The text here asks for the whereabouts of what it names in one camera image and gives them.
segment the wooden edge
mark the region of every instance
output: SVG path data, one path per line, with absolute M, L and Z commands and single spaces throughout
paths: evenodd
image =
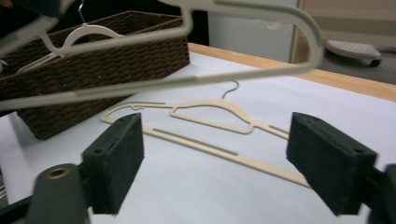
M 233 63 L 241 63 L 257 68 L 291 65 L 290 63 L 282 63 L 275 60 L 229 51 L 226 49 L 216 49 L 192 43 L 189 43 L 189 50 L 194 53 L 199 53 L 206 56 L 227 60 Z M 354 91 L 357 93 L 396 102 L 396 85 L 372 81 L 359 77 L 350 77 L 337 73 L 321 71 L 318 69 L 315 69 L 306 74 L 299 74 L 295 76 L 308 81 L 317 82 L 342 90 Z

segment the metal hook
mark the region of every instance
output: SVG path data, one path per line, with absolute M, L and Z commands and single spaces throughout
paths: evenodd
M 84 0 L 81 0 L 81 4 L 78 7 L 78 13 L 79 16 L 81 17 L 82 23 L 85 23 L 84 16 L 82 15 L 82 11 L 81 11 L 83 7 L 84 7 Z
M 226 96 L 228 93 L 230 93 L 230 92 L 232 92 L 232 91 L 238 90 L 238 88 L 239 88 L 239 82 L 234 81 L 234 80 L 233 80 L 233 82 L 236 84 L 236 87 L 233 88 L 233 89 L 231 89 L 231 90 L 229 90 L 229 91 L 224 92 L 224 94 L 221 96 L 221 99 L 224 99 L 225 96 Z

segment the wicker basket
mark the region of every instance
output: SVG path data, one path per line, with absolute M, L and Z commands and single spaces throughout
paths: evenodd
M 178 27 L 182 21 L 176 16 L 127 11 L 89 23 L 103 25 L 121 35 L 134 35 Z M 59 48 L 76 28 L 53 33 L 49 37 Z M 101 38 L 106 37 L 88 35 L 81 39 L 87 42 Z M 49 53 L 41 40 L 35 40 L 3 58 L 8 66 L 0 75 L 0 99 L 163 78 L 190 62 L 187 39 L 181 37 L 58 58 L 16 74 L 21 67 Z M 37 139 L 48 139 L 124 98 L 22 109 L 18 115 Z

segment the table surface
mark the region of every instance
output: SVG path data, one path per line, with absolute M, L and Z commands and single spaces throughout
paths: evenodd
M 284 64 L 194 44 L 190 44 L 190 51 L 191 64 L 169 78 L 199 77 L 257 69 L 251 66 Z M 332 85 L 304 80 L 318 78 L 323 83 L 320 76 L 332 80 Z M 316 116 L 380 153 L 377 168 L 395 162 L 396 104 L 388 99 L 391 94 L 385 94 L 394 92 L 394 87 L 354 77 L 345 77 L 349 81 L 345 82 L 342 75 L 320 71 L 297 77 L 304 79 L 281 76 L 243 80 L 239 89 L 229 93 L 226 100 L 243 108 L 254 119 L 283 130 L 289 128 L 290 115 L 294 111 Z M 361 91 L 346 91 L 356 83 L 361 86 Z M 141 92 L 123 102 L 185 103 L 219 99 L 233 86 L 232 82 L 221 82 Z M 382 91 L 383 97 L 369 96 Z M 285 159 L 287 141 L 271 134 L 260 130 L 246 135 L 225 132 L 171 118 L 169 111 L 164 109 L 146 108 L 138 112 L 142 113 L 145 126 L 184 135 L 297 172 Z M 216 108 L 179 111 L 235 126 L 246 124 L 226 112 Z M 131 110 L 121 111 L 115 116 L 130 113 Z M 80 153 L 108 128 L 108 124 L 99 121 L 99 116 L 86 119 L 46 141 L 34 139 L 15 113 L 0 118 L 0 165 L 9 199 L 16 202 L 30 195 L 35 176 L 41 171 L 56 164 L 80 163 Z M 92 216 L 92 223 L 123 224 L 133 220 L 142 224 L 239 224 L 266 220 L 266 223 L 359 224 L 366 219 L 368 209 L 365 206 L 358 217 L 335 217 L 311 189 L 158 138 L 145 135 L 144 141 L 145 159 L 120 213 L 116 217 Z
M 189 44 L 189 49 L 191 52 L 258 68 L 268 68 L 287 64 L 248 54 L 233 52 L 225 49 L 215 49 L 193 43 Z M 296 75 L 296 77 L 340 88 L 346 91 L 354 91 L 361 94 L 396 102 L 396 85 L 372 81 L 359 77 L 351 77 L 337 73 L 326 72 L 318 69 L 315 69 L 306 74 Z

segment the brown woven basket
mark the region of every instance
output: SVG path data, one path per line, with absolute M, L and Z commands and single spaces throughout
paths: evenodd
M 180 17 L 127 11 L 89 24 L 103 25 L 121 35 L 178 27 Z M 56 47 L 77 27 L 49 35 Z M 106 38 L 88 35 L 79 42 Z M 189 64 L 185 37 L 98 50 L 57 58 L 29 71 L 16 72 L 50 52 L 35 40 L 3 58 L 8 66 L 0 75 L 0 99 L 14 99 L 62 91 L 166 77 Z M 22 109 L 18 115 L 37 139 L 48 139 L 124 99 L 111 98 L 67 105 Z

